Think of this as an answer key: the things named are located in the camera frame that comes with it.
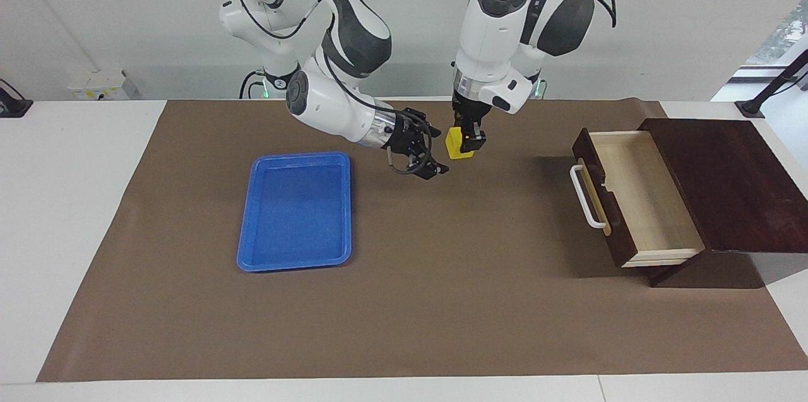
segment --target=metal wrist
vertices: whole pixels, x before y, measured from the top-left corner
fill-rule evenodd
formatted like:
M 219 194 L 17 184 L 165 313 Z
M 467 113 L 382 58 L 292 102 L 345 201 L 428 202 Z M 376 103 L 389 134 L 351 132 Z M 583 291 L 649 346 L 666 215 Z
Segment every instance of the metal wrist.
M 395 126 L 396 116 L 394 114 L 377 110 L 373 115 L 373 121 L 370 123 L 370 129 L 367 130 L 367 134 L 358 143 L 371 148 L 381 148 L 393 135 Z
M 480 82 L 471 77 L 466 77 L 459 69 L 455 71 L 454 91 L 470 100 L 477 100 L 477 97 L 480 95 L 480 88 L 489 83 L 490 82 Z

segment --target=yellow block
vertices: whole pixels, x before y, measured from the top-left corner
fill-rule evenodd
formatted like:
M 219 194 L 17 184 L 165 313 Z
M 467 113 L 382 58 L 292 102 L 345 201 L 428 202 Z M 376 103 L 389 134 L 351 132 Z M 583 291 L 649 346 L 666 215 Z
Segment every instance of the yellow block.
M 460 127 L 450 127 L 446 133 L 446 149 L 449 152 L 449 158 L 470 158 L 474 155 L 474 151 L 468 153 L 460 152 L 460 146 L 463 143 L 463 133 Z

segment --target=brown paper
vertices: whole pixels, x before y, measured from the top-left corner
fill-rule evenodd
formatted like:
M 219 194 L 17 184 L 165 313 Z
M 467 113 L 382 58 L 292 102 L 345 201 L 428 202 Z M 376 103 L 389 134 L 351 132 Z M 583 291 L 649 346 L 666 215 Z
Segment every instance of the brown paper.
M 407 105 L 451 125 L 449 103 Z M 470 160 L 436 140 L 451 171 L 425 182 L 280 102 L 170 102 L 39 381 L 808 369 L 768 291 L 652 289 L 584 221 L 578 131 L 663 116 L 637 100 L 494 111 Z M 237 269 L 252 161 L 332 150 L 352 159 L 351 259 Z

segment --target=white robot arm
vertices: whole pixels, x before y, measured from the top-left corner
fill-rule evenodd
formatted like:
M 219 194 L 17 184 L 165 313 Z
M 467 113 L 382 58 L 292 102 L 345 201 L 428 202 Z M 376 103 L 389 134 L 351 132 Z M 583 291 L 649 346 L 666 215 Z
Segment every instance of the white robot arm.
M 461 128 L 459 152 L 479 150 L 491 107 L 516 114 L 540 95 L 546 55 L 568 54 L 589 29 L 595 1 L 615 25 L 614 0 L 468 0 L 456 56 L 452 108 Z
M 285 11 L 285 0 L 239 0 L 225 3 L 222 25 L 259 51 L 266 77 L 285 90 L 295 118 L 328 134 L 364 146 L 386 149 L 395 172 L 426 180 L 448 172 L 432 158 L 432 139 L 441 132 L 416 110 L 394 110 L 361 94 L 360 80 L 386 62 L 392 51 L 390 31 L 362 0 L 318 0 L 331 8 L 331 25 L 323 42 L 303 67 L 294 59 L 288 38 L 297 33 L 311 11 Z M 274 32 L 288 30 L 291 33 Z M 393 166 L 392 153 L 407 156 L 407 168 Z

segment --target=white table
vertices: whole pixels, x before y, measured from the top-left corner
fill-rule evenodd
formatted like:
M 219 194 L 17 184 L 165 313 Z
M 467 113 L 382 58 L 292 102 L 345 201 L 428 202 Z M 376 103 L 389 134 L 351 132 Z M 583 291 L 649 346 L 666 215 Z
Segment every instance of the white table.
M 808 398 L 808 371 L 34 384 L 164 106 L 165 101 L 39 102 L 22 120 L 0 120 L 0 401 Z M 670 117 L 741 119 L 732 103 L 670 102 L 663 108 Z M 807 193 L 808 173 L 765 121 L 753 121 Z M 808 271 L 768 290 L 808 350 Z

